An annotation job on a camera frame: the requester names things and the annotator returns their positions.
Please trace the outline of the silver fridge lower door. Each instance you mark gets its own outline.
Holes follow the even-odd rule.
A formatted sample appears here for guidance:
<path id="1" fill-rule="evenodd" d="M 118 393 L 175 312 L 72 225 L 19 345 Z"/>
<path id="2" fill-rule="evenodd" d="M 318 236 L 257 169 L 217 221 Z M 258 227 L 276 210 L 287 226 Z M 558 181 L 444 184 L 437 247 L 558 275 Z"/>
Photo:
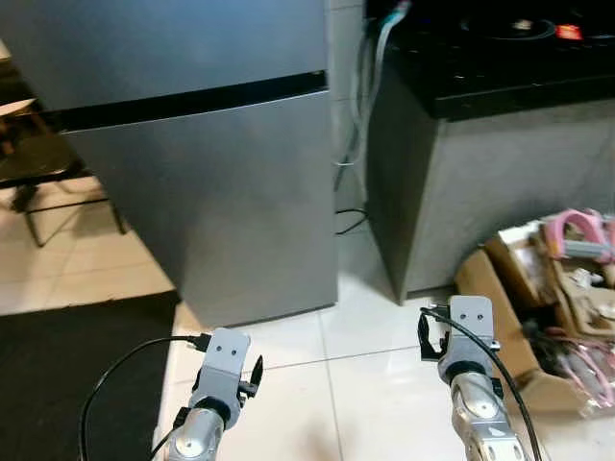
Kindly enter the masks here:
<path id="1" fill-rule="evenodd" d="M 67 133 L 206 327 L 337 299 L 330 98 Z"/>

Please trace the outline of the silver fridge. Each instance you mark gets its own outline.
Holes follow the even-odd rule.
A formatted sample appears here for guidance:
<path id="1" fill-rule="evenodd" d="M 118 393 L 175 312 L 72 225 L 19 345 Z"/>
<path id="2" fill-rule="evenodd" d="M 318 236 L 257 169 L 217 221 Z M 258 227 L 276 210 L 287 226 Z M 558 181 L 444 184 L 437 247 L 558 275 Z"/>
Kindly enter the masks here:
<path id="1" fill-rule="evenodd" d="M 320 91 L 332 126 L 325 0 L 0 0 L 0 42 L 67 142 Z"/>

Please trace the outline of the brown cardboard box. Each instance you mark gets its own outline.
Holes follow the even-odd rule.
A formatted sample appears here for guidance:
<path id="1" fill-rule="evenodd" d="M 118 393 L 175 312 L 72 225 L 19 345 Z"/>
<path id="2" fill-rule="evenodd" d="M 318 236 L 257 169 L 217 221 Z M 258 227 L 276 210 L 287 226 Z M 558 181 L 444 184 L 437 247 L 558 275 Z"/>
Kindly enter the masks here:
<path id="1" fill-rule="evenodd" d="M 615 361 L 614 285 L 607 280 L 612 263 L 549 258 L 545 227 L 531 221 L 489 237 L 458 268 L 457 289 L 491 300 L 497 356 L 511 374 L 505 386 L 519 392 L 530 411 L 610 414 L 614 408 L 594 408 L 558 371 L 548 329 L 610 343 Z"/>

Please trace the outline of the pink hangers in plastic wrap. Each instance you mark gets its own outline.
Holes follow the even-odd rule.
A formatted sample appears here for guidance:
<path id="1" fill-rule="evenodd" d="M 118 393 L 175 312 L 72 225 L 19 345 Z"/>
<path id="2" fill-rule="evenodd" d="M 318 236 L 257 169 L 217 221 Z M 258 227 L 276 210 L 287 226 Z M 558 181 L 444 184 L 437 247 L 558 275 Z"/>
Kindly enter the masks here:
<path id="1" fill-rule="evenodd" d="M 566 335 L 558 327 L 548 329 L 556 368 L 583 391 L 596 409 L 615 407 L 614 352 L 610 343 Z"/>

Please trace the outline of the grey kitchen cabinet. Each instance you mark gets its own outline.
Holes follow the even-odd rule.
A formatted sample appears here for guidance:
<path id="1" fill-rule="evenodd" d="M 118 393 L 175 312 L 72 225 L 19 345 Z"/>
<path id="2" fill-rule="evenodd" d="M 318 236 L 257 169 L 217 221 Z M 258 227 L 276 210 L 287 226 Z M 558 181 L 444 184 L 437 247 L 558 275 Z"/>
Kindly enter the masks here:
<path id="1" fill-rule="evenodd" d="M 392 299 L 443 288 L 498 231 L 563 209 L 614 210 L 610 100 L 439 120 L 384 88 L 366 140 L 366 212 Z"/>

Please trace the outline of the pink hanger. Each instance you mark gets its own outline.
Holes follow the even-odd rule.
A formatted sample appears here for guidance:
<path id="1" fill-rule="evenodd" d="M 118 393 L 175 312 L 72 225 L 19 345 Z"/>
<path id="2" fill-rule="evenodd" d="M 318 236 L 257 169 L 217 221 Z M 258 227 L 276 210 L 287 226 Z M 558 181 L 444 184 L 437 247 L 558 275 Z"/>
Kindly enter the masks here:
<path id="1" fill-rule="evenodd" d="M 615 242 L 614 242 L 614 215 L 601 215 L 603 238 L 605 238 L 605 255 L 607 263 L 614 263 Z"/>
<path id="2" fill-rule="evenodd" d="M 558 212 L 546 221 L 544 238 L 552 259 L 592 259 L 605 264 L 615 258 L 606 221 L 594 209 Z"/>

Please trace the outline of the black floor mat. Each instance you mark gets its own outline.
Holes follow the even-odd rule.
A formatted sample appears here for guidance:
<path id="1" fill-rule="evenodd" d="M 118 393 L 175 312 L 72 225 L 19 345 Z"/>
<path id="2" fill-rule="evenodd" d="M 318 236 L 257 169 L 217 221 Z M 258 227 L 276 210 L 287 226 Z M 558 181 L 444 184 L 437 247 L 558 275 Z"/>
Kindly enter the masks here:
<path id="1" fill-rule="evenodd" d="M 98 378 L 168 337 L 175 291 L 0 316 L 0 461 L 79 461 L 79 417 Z M 88 418 L 89 461 L 151 461 L 168 355 L 159 343 L 110 374 Z"/>

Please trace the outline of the black stove top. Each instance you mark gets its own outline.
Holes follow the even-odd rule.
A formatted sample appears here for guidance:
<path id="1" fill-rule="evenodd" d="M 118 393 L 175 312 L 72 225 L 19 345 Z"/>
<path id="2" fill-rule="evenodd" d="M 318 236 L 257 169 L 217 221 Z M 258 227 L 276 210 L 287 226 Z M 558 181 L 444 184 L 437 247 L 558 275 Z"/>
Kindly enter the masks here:
<path id="1" fill-rule="evenodd" d="M 394 79 L 430 117 L 466 120 L 615 95 L 615 0 L 364 0 Z"/>

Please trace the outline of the black folding chair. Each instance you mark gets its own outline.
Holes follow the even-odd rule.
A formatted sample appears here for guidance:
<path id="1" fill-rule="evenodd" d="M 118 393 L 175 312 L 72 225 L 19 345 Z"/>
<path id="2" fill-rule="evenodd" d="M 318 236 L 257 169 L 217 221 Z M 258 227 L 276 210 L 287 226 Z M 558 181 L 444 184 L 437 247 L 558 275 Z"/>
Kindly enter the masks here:
<path id="1" fill-rule="evenodd" d="M 0 115 L 0 190 L 11 189 L 6 206 L 25 221 L 31 240 L 40 249 L 48 241 L 39 236 L 35 215 L 73 204 L 35 207 L 41 184 L 87 179 L 91 176 L 82 159 L 62 136 L 50 131 L 42 117 L 31 111 Z"/>

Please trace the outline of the light wood table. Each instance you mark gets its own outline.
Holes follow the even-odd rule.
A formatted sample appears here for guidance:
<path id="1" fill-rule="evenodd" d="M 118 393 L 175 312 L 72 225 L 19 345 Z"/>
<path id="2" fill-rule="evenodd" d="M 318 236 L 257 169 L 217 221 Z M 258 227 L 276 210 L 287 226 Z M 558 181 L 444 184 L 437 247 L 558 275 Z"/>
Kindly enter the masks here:
<path id="1" fill-rule="evenodd" d="M 37 98 L 23 98 L 23 100 L 0 105 L 0 123 L 16 122 L 23 118 L 39 119 Z"/>

